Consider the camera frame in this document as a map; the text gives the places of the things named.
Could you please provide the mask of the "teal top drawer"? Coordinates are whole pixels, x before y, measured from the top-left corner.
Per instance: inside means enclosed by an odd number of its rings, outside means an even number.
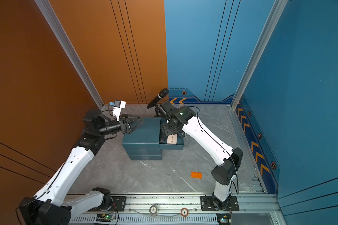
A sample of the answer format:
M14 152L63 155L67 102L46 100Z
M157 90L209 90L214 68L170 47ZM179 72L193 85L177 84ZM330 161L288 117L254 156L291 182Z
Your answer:
M184 138L181 138L177 134L177 144L167 144L167 138L159 140L159 146L161 150L178 150L182 151L184 149Z

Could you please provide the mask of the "teal drawer cabinet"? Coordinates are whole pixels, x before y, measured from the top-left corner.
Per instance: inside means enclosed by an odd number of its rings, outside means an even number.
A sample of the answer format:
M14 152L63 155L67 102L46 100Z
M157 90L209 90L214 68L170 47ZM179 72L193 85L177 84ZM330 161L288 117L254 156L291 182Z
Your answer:
M137 129L124 135L122 146L130 160L162 160L160 124L160 118L144 118Z

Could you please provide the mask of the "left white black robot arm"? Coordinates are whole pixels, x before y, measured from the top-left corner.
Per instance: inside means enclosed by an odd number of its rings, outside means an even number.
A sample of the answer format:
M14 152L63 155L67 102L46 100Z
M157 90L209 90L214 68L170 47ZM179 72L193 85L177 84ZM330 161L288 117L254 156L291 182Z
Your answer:
M74 181L105 143L105 137L116 137L119 132L130 134L143 123L143 119L123 114L111 120L101 110L94 109L86 113L83 122L82 135L66 161L34 197L25 197L16 208L17 216L22 216L20 224L67 225L72 218L90 209L115 209L111 192L105 188L94 188L71 202L64 200Z

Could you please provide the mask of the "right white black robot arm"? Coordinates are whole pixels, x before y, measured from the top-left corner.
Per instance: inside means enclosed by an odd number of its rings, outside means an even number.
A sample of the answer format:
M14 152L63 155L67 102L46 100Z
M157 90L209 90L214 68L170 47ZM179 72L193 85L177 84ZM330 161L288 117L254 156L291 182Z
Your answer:
M229 209L229 202L232 198L231 184L238 177L243 151L240 148L234 149L219 139L204 125L199 118L199 113L194 112L188 106L176 108L167 101L156 106L155 111L166 121L161 125L165 138L170 135L189 135L212 157L216 163L211 172L216 180L212 194L213 205L218 211Z

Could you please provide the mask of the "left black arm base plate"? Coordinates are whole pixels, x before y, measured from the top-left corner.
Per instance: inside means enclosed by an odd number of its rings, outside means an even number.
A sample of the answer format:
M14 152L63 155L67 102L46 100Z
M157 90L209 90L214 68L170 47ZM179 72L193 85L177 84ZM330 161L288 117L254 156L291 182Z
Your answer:
M125 206L126 206L126 200L127 197L126 196L111 196L111 205L110 206L106 206L106 205L101 205L95 208L92 208L89 210L89 212L112 212L112 211L118 211L118 212L122 212L125 210Z

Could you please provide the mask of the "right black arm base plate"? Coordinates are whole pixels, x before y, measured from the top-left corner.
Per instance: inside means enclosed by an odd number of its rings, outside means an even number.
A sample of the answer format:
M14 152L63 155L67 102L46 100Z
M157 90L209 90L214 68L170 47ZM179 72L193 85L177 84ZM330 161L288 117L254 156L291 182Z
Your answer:
M201 196L202 211L239 211L239 203L236 196L229 196L224 202L215 196Z

